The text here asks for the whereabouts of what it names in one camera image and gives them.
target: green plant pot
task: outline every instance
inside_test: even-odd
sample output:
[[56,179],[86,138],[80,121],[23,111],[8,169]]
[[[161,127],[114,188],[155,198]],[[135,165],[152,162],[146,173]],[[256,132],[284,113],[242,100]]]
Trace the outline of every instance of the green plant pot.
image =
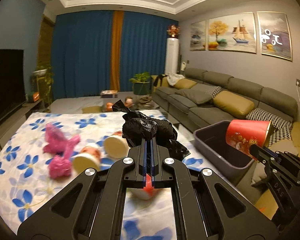
[[137,96],[145,96],[150,94],[150,82],[133,84],[133,94]]

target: silver screw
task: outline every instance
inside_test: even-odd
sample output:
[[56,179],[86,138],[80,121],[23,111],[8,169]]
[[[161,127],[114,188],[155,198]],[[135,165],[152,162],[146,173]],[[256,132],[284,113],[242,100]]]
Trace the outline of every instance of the silver screw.
[[173,163],[174,163],[174,159],[173,159],[173,158],[165,158],[165,159],[164,159],[164,162],[165,162],[166,164],[173,164]]
[[130,158],[130,157],[126,157],[126,158],[123,159],[123,163],[125,163],[125,164],[131,164],[131,163],[133,163],[133,159]]
[[87,176],[91,176],[91,175],[95,174],[96,171],[95,171],[93,168],[89,168],[89,169],[86,169],[84,173],[85,173]]
[[202,174],[204,176],[211,176],[212,175],[212,170],[210,170],[210,169],[204,169],[204,170],[202,170]]

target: curtain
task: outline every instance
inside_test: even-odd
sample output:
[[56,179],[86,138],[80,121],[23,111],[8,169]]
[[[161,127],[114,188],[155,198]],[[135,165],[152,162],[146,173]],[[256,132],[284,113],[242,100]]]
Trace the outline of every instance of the curtain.
[[120,45],[124,11],[114,11],[111,35],[110,89],[120,90]]
[[112,16],[113,11],[84,11],[57,17],[51,46],[54,99],[110,88]]
[[164,72],[167,29],[178,22],[144,13],[125,12],[121,36],[120,91],[131,91],[129,81],[137,73]]

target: plastic bin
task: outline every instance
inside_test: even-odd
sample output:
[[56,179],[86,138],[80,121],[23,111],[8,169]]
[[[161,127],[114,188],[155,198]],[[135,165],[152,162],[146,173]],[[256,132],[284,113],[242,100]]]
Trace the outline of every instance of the plastic bin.
[[194,146],[233,185],[237,185],[254,160],[226,143],[229,123],[221,121],[194,131]]

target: gray wall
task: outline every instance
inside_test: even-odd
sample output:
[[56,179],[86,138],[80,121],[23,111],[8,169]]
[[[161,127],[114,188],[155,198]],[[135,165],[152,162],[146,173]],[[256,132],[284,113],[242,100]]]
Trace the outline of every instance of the gray wall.
[[[290,26],[293,62],[261,55],[257,11],[277,11],[287,14]],[[254,12],[256,19],[257,54],[230,51],[190,51],[190,24],[210,18],[242,12]],[[179,22],[182,61],[188,67],[226,73],[270,87],[294,97],[298,101],[296,78],[300,79],[300,7],[295,1],[284,4],[277,1],[253,1],[229,8],[197,15]]]
[[0,49],[24,49],[23,75],[26,93],[37,64],[38,38],[45,4],[40,0],[1,0]]

